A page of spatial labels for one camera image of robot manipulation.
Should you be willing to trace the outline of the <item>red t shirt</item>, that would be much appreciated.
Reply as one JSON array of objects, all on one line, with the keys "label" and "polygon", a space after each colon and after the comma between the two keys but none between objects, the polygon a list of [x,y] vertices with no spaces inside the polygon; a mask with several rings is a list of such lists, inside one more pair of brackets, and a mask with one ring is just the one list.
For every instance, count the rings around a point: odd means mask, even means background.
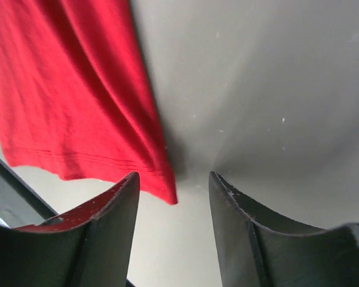
[{"label": "red t shirt", "polygon": [[128,1],[0,1],[0,143],[12,167],[177,203]]}]

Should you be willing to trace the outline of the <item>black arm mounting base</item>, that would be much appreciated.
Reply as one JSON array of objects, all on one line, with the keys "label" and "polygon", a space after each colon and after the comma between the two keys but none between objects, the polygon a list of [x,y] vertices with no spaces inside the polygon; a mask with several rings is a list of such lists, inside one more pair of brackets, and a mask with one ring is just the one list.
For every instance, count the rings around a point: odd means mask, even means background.
[{"label": "black arm mounting base", "polygon": [[57,215],[28,184],[0,159],[0,218],[11,228],[39,225]]}]

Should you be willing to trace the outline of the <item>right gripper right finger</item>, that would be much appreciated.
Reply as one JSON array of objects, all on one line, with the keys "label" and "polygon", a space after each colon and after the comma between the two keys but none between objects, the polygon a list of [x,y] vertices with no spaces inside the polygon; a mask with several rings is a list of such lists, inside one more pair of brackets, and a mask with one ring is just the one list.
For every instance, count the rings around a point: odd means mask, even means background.
[{"label": "right gripper right finger", "polygon": [[359,286],[359,223],[297,222],[216,172],[209,202],[223,286]]}]

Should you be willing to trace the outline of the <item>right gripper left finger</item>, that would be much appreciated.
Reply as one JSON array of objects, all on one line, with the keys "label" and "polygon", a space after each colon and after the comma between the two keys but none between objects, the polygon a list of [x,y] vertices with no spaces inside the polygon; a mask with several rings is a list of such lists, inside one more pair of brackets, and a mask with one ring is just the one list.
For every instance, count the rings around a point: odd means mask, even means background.
[{"label": "right gripper left finger", "polygon": [[132,172],[40,225],[0,225],[0,286],[128,286],[139,193]]}]

